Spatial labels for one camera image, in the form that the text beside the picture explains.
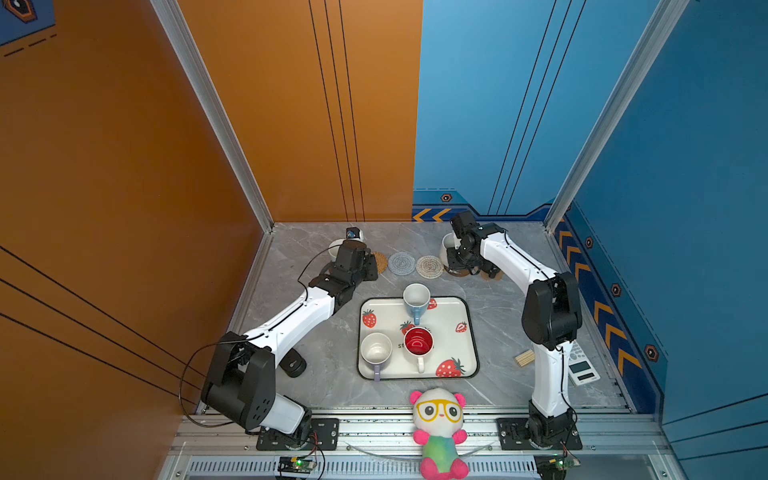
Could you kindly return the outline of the white mug purple handle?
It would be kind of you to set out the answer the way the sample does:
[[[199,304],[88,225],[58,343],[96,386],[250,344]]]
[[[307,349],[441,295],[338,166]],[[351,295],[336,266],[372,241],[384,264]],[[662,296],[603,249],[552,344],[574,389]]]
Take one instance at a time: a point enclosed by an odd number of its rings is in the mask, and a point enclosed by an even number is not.
[[[360,344],[360,356],[373,371],[373,380],[381,381],[381,373],[393,352],[393,344],[388,335],[380,332],[368,334]]]

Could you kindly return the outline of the multicolour woven coaster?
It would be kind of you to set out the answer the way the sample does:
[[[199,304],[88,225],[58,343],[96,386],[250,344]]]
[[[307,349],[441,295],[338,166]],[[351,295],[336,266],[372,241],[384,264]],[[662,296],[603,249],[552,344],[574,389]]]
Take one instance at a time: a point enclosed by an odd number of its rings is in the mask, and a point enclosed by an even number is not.
[[[425,255],[416,261],[416,272],[425,279],[437,279],[444,272],[444,265],[439,257]]]

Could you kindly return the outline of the dark brown wooden coaster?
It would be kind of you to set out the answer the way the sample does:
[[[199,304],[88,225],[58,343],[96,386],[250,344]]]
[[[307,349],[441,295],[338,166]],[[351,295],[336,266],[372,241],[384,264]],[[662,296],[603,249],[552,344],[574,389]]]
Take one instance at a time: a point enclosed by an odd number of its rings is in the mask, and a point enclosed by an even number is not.
[[[471,275],[471,273],[468,270],[466,270],[466,269],[463,269],[463,270],[451,270],[447,266],[444,266],[444,271],[448,275],[451,275],[453,277],[458,277],[458,278],[463,278],[463,277]]]

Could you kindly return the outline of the cork paw print coaster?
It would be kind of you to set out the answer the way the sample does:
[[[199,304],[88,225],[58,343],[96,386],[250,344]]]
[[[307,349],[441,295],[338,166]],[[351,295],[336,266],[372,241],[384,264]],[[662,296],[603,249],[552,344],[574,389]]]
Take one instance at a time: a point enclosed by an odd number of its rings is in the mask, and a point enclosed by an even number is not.
[[[481,271],[480,275],[486,281],[500,281],[503,278],[503,273],[500,270],[494,270],[491,273]]]

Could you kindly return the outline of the right circuit board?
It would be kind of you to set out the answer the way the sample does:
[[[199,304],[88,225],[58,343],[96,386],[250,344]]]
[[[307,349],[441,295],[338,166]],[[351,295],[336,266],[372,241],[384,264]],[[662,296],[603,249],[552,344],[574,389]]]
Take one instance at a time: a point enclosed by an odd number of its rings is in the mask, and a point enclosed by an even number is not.
[[[572,457],[536,456],[534,460],[542,480],[565,480],[570,470],[580,466],[580,461]]]

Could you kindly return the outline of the blue mug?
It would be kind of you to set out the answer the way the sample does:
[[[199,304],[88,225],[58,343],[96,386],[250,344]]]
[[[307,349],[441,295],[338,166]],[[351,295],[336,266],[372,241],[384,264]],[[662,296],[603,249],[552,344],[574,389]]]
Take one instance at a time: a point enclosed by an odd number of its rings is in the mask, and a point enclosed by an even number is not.
[[[430,290],[424,284],[412,283],[404,289],[402,299],[414,325],[419,326],[432,299]]]
[[[331,244],[329,245],[328,254],[330,255],[332,261],[335,261],[337,259],[339,249],[343,244],[343,242],[344,242],[344,239],[337,239],[332,241]]]

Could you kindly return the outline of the plush panda toy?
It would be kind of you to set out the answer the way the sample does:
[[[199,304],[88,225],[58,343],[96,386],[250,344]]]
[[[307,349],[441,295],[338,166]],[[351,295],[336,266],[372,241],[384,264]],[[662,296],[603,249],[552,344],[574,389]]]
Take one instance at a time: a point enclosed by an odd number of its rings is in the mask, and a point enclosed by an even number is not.
[[[468,434],[463,428],[466,399],[462,394],[436,387],[413,391],[414,442],[422,447],[420,474],[424,479],[465,479],[469,466],[457,452]]]

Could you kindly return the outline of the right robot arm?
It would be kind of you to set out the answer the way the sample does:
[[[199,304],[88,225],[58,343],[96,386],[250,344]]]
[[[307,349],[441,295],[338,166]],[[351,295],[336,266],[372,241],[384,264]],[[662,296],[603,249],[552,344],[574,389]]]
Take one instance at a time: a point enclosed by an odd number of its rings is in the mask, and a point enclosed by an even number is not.
[[[449,268],[509,277],[525,294],[521,324],[533,344],[535,383],[526,433],[538,448],[578,450],[578,414],[568,393],[568,360],[583,324],[578,281],[525,252],[495,223],[479,224],[472,213],[451,219],[458,245],[447,250]]]

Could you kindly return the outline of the left green circuit board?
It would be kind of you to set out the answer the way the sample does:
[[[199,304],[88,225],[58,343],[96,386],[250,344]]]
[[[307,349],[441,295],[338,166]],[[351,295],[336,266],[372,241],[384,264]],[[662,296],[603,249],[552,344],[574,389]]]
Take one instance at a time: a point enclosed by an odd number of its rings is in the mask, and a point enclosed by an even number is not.
[[[279,478],[306,479],[318,473],[319,470],[315,460],[306,457],[282,456],[279,458],[276,472]]]

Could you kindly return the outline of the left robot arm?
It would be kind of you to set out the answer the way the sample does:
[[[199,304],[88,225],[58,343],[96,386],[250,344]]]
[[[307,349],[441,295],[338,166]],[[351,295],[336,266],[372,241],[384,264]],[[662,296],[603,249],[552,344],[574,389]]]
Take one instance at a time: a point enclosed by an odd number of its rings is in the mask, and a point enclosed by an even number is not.
[[[300,340],[348,303],[361,283],[377,278],[376,258],[368,246],[345,240],[336,260],[292,304],[257,328],[221,337],[201,401],[247,431],[266,428],[297,443],[306,441],[311,410],[277,392],[277,367]]]

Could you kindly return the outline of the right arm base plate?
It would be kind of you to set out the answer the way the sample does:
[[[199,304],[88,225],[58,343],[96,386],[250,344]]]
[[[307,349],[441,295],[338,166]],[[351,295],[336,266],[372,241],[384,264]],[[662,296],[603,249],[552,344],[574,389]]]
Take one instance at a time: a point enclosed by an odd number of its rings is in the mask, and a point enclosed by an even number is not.
[[[564,428],[552,429],[547,422],[533,418],[499,418],[496,420],[498,439],[503,450],[567,450],[583,449],[579,432],[566,422]]]

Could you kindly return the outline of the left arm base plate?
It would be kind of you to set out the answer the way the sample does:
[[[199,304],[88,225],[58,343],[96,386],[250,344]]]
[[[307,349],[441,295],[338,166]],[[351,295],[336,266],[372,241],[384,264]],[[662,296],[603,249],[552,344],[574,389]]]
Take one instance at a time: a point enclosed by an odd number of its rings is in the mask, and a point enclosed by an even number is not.
[[[310,451],[318,446],[323,451],[335,451],[338,446],[340,419],[334,417],[313,418],[306,440],[267,430],[257,438],[258,451]]]

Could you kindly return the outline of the grey blue rope coaster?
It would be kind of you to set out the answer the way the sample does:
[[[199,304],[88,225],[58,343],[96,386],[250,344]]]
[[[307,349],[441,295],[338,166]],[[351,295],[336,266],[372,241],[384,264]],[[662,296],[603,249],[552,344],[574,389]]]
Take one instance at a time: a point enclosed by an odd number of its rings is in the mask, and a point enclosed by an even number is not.
[[[388,269],[394,275],[407,276],[416,270],[416,260],[407,252],[396,252],[388,258]]]

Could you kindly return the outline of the small wooden block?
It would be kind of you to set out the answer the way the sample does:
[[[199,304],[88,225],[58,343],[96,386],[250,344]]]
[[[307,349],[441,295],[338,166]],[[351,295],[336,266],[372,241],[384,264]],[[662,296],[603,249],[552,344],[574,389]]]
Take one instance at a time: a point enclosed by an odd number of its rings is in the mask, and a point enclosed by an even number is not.
[[[531,349],[528,349],[517,355],[514,360],[520,368],[524,368],[535,361],[535,352]]]

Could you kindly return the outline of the white strawberry serving tray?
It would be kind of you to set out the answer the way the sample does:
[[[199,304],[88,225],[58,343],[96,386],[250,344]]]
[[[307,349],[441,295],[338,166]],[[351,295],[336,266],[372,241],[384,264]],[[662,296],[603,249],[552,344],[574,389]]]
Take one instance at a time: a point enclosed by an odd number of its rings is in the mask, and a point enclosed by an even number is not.
[[[358,372],[367,380],[470,378],[479,370],[467,303],[434,297],[415,324],[401,298],[371,298],[360,309]]]

